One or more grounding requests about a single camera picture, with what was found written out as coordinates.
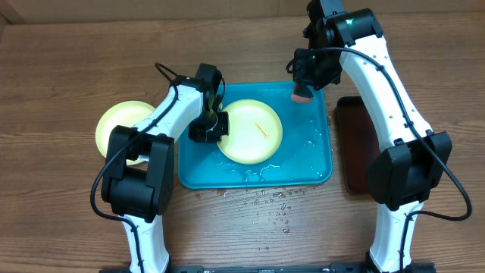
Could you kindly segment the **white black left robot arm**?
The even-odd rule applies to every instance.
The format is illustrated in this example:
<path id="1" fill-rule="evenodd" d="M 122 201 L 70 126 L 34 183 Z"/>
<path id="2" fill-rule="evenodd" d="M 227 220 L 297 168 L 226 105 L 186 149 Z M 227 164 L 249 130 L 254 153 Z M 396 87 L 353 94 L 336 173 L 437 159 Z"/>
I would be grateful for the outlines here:
<path id="1" fill-rule="evenodd" d="M 169 83 L 161 104 L 133 127 L 110 133 L 105 165 L 94 180 L 90 204 L 100 217 L 119 221 L 127 233 L 131 262 L 127 272 L 169 272 L 162 215 L 174 189 L 175 143 L 184 131 L 195 143 L 216 143 L 229 133 L 220 110 L 225 94 L 222 73 L 201 63 L 196 75 L 157 70 Z"/>

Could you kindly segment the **red and green sponge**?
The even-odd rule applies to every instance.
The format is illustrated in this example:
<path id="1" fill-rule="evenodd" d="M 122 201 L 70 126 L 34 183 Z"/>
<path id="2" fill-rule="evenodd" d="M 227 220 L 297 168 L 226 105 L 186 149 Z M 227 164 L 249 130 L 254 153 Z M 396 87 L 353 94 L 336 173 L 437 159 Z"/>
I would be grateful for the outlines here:
<path id="1" fill-rule="evenodd" d="M 306 85 L 295 83 L 290 98 L 297 103 L 309 103 L 314 99 L 314 95 Z"/>

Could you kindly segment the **yellow plate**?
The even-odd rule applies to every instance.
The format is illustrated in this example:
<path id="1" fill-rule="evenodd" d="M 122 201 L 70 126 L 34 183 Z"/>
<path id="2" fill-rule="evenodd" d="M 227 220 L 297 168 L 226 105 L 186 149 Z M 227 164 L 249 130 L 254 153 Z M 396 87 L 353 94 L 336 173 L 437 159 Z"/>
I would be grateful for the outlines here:
<path id="1" fill-rule="evenodd" d="M 100 118 L 95 129 L 95 144 L 106 157 L 111 131 L 117 126 L 132 127 L 147 118 L 155 108 L 140 101 L 126 101 L 109 108 Z"/>
<path id="2" fill-rule="evenodd" d="M 280 147 L 283 125 L 269 105 L 254 99 L 231 102 L 229 133 L 217 143 L 220 151 L 234 162 L 255 165 L 269 159 Z"/>

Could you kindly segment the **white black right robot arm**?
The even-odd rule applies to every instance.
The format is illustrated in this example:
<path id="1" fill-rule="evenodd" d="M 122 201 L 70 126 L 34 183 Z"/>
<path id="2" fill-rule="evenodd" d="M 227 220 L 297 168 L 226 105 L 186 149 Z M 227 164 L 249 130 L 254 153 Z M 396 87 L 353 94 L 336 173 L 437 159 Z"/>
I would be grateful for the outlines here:
<path id="1" fill-rule="evenodd" d="M 380 154 L 367 171 L 368 192 L 377 202 L 374 241 L 367 272 L 432 272 L 411 263 L 417 213 L 437 186 L 452 143 L 434 133 L 416 110 L 396 73 L 383 30 L 372 10 L 347 12 L 340 1 L 311 1 L 303 36 L 286 66 L 295 102 L 310 102 L 317 90 L 340 83 L 347 73 L 359 91 L 377 135 Z"/>

